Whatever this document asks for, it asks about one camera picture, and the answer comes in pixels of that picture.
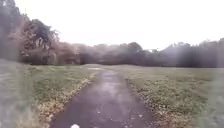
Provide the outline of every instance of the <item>lawn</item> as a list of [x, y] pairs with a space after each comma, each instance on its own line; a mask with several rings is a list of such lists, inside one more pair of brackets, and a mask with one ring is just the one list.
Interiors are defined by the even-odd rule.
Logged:
[[102, 67], [121, 73], [133, 92], [147, 107], [155, 110], [157, 124], [164, 128], [199, 126], [202, 115], [208, 108], [207, 101], [211, 97], [210, 91], [214, 90], [214, 81], [216, 85], [221, 85], [222, 82], [217, 82], [217, 76], [224, 75], [223, 69], [128, 65], [88, 67]]
[[81, 66], [30, 66], [0, 60], [0, 125], [43, 128], [96, 74]]

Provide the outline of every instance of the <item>overcast sky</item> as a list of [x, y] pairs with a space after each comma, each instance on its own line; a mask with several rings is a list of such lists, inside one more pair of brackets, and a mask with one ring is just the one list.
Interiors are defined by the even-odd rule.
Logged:
[[70, 43], [138, 42], [162, 49], [224, 37], [223, 0], [16, 0]]

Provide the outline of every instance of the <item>treeline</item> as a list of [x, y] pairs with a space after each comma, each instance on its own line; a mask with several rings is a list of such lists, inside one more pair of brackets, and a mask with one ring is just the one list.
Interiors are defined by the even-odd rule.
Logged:
[[21, 14], [14, 0], [0, 0], [0, 57], [36, 65], [79, 64], [77, 50], [57, 31]]
[[132, 64], [161, 67], [224, 67], [224, 39], [144, 50], [138, 43], [86, 46], [60, 42], [57, 31], [21, 14], [14, 0], [0, 0], [0, 57], [34, 65]]
[[198, 45], [172, 44], [164, 50], [144, 50], [136, 42], [107, 46], [82, 46], [81, 64], [132, 64], [161, 67], [224, 67], [224, 39]]

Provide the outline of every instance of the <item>path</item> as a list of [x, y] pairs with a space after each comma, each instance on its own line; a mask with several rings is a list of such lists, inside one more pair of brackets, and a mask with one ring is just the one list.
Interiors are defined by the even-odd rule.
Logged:
[[104, 71], [55, 116], [51, 128], [152, 128], [152, 114], [131, 94], [125, 80]]

